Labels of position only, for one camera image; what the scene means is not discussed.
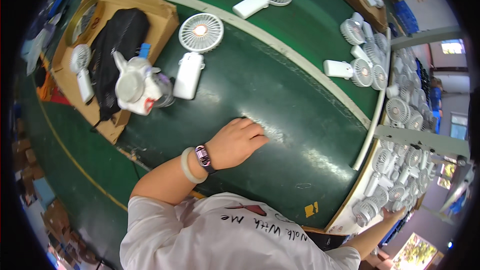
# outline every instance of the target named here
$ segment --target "wristwatch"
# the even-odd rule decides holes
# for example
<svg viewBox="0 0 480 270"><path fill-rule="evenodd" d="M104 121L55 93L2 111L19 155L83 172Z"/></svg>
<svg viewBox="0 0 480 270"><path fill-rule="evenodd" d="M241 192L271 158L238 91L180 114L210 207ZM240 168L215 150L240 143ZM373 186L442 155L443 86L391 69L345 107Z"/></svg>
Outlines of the wristwatch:
<svg viewBox="0 0 480 270"><path fill-rule="evenodd" d="M203 145L198 145L195 147L195 155L197 157L198 163L200 164L201 167L207 171L208 175L214 174L217 172L211 164L210 157L208 156L207 153L207 148L205 148L205 144Z"/></svg>

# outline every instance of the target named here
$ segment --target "blue crate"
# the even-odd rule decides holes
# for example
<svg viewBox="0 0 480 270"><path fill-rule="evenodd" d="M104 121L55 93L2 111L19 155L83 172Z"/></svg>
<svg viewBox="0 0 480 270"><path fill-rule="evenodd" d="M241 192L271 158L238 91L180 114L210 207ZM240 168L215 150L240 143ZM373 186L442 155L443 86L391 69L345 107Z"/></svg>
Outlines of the blue crate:
<svg viewBox="0 0 480 270"><path fill-rule="evenodd" d="M406 33L416 33L419 31L417 18L412 13L409 5L405 1L400 1L394 4L395 12L403 26L405 26Z"/></svg>

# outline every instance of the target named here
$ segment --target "smartwatch screen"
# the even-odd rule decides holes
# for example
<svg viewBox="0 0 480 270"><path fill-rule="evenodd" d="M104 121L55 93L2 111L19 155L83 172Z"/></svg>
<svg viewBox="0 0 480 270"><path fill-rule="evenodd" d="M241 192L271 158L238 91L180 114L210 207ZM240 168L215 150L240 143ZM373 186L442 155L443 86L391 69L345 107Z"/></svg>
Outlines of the smartwatch screen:
<svg viewBox="0 0 480 270"><path fill-rule="evenodd" d="M207 150L205 146L199 145L195 148L195 154L197 155L198 162L202 167L207 167L210 165L210 158L208 157Z"/></svg>

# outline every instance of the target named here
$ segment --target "worker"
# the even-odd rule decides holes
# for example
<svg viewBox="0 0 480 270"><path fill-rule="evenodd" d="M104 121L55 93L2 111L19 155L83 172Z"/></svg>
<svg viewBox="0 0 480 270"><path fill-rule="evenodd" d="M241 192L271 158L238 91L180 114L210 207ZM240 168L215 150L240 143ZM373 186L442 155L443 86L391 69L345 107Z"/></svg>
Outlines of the worker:
<svg viewBox="0 0 480 270"><path fill-rule="evenodd" d="M143 176L128 203L123 269L358 269L403 210L384 210L383 221L323 252L300 225L263 202L232 193L185 199L208 175L240 165L268 141L259 124L237 118Z"/></svg>

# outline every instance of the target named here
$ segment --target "black bag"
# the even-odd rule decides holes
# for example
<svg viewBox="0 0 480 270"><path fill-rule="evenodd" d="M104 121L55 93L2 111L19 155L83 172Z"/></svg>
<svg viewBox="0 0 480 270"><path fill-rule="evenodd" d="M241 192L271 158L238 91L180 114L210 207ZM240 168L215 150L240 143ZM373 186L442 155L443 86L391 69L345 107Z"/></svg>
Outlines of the black bag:
<svg viewBox="0 0 480 270"><path fill-rule="evenodd" d="M112 53L119 51L127 61L138 56L149 28L147 15L141 10L119 9L93 40L93 55L88 70L93 74L94 92L100 107L100 120L93 128L102 121L110 120L113 114L120 111L115 95L115 84L120 72Z"/></svg>

